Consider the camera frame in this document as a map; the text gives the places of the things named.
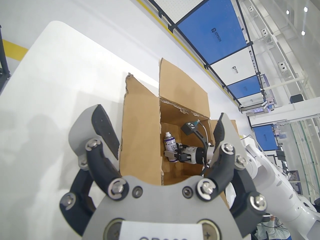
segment white label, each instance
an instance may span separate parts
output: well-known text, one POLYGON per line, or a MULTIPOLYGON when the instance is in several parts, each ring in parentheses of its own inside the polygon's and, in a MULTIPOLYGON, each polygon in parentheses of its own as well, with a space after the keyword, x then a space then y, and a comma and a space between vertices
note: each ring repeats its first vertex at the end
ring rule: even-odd
POLYGON ((168 140, 164 142, 164 146, 167 151, 175 151, 177 149, 176 140, 175 139, 168 140))
POLYGON ((123 221, 119 240, 199 240, 201 224, 144 223, 123 221))

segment logo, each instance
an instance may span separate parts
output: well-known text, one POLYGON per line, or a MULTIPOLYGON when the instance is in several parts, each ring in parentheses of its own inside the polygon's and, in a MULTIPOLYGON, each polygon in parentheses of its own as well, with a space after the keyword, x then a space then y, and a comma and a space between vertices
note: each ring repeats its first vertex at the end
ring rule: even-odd
POLYGON ((237 70, 236 66, 233 66, 232 70, 233 70, 234 74, 238 74, 239 73, 239 71, 237 70))
POLYGON ((216 28, 211 29, 211 33, 213 33, 215 35, 215 37, 218 39, 219 42, 222 41, 216 28))

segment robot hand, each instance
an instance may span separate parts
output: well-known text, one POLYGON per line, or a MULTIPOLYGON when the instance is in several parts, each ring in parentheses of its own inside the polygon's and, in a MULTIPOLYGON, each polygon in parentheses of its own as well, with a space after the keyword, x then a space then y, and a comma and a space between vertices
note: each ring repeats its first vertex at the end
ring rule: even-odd
MULTIPOLYGON (((101 105, 86 109, 69 133, 80 170, 70 192, 60 201, 63 216, 82 239, 123 240, 122 229, 137 222, 147 223, 149 228, 164 223, 200 224, 202 232, 197 239, 242 239, 262 220, 266 201, 245 170, 245 157, 241 156, 245 150, 224 113, 214 137, 216 146, 204 177, 196 175, 174 185, 155 186, 121 176, 119 141, 110 119, 101 105), (89 197, 93 181, 105 193, 97 208, 89 197), (219 195, 230 182, 237 197, 229 210, 219 195)), ((203 152, 206 159, 207 154, 207 150, 203 152)))

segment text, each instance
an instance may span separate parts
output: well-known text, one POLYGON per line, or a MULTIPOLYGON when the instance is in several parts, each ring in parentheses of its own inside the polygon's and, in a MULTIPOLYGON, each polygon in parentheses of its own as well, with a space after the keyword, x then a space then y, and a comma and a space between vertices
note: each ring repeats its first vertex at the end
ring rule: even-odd
POLYGON ((221 37, 219 36, 219 33, 217 32, 217 29, 216 29, 216 28, 211 29, 211 32, 212 32, 213 34, 215 34, 215 36, 216 36, 216 38, 218 39, 219 42, 222 41, 222 40, 221 40, 221 37))

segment black frame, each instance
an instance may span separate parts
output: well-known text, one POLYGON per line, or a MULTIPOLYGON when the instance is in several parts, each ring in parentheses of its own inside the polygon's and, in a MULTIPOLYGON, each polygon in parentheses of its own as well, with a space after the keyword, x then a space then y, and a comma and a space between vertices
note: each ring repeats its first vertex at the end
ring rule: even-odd
POLYGON ((1 25, 0 25, 0 93, 5 86, 7 80, 10 78, 10 71, 8 67, 8 62, 6 58, 5 48, 3 46, 2 35, 1 35, 1 25))
MULTIPOLYGON (((233 85, 233 84, 236 84, 236 83, 238 83, 238 82, 240 82, 240 81, 244 81, 244 80, 246 80, 246 79, 249 79, 249 78, 252 78, 252 77, 257 77, 257 79, 258 79, 258 82, 259 82, 259 77, 258 77, 258 75, 257 74, 255 74, 255 75, 252 75, 252 76, 250 76, 250 77, 247 77, 247 78, 245 78, 245 79, 242 79, 242 80, 239 80, 239 81, 237 81, 237 82, 234 82, 234 83, 231 83, 231 84, 229 84, 228 86, 231 86, 231 85, 233 85)), ((248 97, 248 96, 251 96, 251 95, 255 95, 255 94, 258 94, 259 92, 256 92, 256 93, 253 93, 253 94, 250 94, 250 95, 246 95, 246 96, 243 96, 243 97, 241 97, 241 98, 245 98, 245 97, 248 97)))
POLYGON ((158 15, 160 18, 162 18, 162 16, 164 16, 166 18, 166 20, 169 22, 168 24, 168 29, 173 33, 174 30, 176 30, 176 32, 189 44, 189 46, 193 49, 193 51, 201 58, 202 62, 204 63, 204 68, 207 69, 207 70, 210 70, 214 76, 220 81, 221 85, 222 85, 222 88, 226 89, 227 92, 232 96, 233 100, 236 101, 238 103, 239 106, 241 106, 241 103, 239 102, 239 100, 234 96, 234 94, 228 89, 228 86, 223 82, 223 80, 219 77, 219 75, 212 69, 211 65, 213 65, 214 63, 224 59, 224 58, 227 58, 247 47, 251 47, 251 50, 252 50, 252 53, 253 53, 253 56, 254 56, 254 60, 255 60, 255 63, 256 63, 256 66, 257 66, 257 72, 256 72, 256 76, 258 77, 258 82, 260 84, 260 89, 261 89, 261 93, 263 95, 263 100, 265 101, 265 93, 264 93, 264 89, 263 89, 263 85, 262 85, 262 81, 261 81, 261 78, 260 78, 260 71, 259 71, 259 68, 258 68, 258 64, 257 64, 257 60, 256 60, 256 56, 255 56, 255 52, 254 52, 254 48, 253 48, 253 41, 251 41, 251 38, 250 38, 250 35, 249 35, 249 32, 248 32, 248 28, 247 28, 247 24, 246 24, 246 21, 244 19, 244 16, 243 16, 243 13, 242 13, 242 10, 241 10, 241 7, 240 7, 240 4, 239 4, 239 1, 236 0, 236 3, 237 3, 237 6, 238 6, 238 9, 239 9, 239 12, 240 12, 240 15, 241 15, 241 19, 243 21, 243 24, 244 24, 244 27, 245 27, 245 30, 247 32, 247 35, 248 35, 248 40, 249 42, 247 43, 247 45, 245 47, 242 47, 238 50, 236 50, 235 52, 231 53, 231 54, 228 54, 226 55, 225 57, 213 62, 213 63, 208 63, 204 57, 200 54, 200 52, 195 48, 195 46, 190 42, 190 40, 181 32, 181 30, 178 28, 178 25, 184 21, 187 17, 189 17, 194 11, 196 11, 199 7, 201 7, 203 4, 205 4, 206 2, 208 2, 209 0, 203 0, 201 1, 201 3, 199 3, 195 8, 193 8, 190 12, 188 12, 184 17, 182 17, 177 23, 174 23, 173 20, 162 10, 162 8, 154 1, 154 0, 147 0, 149 1, 149 3, 151 3, 158 11, 158 15))

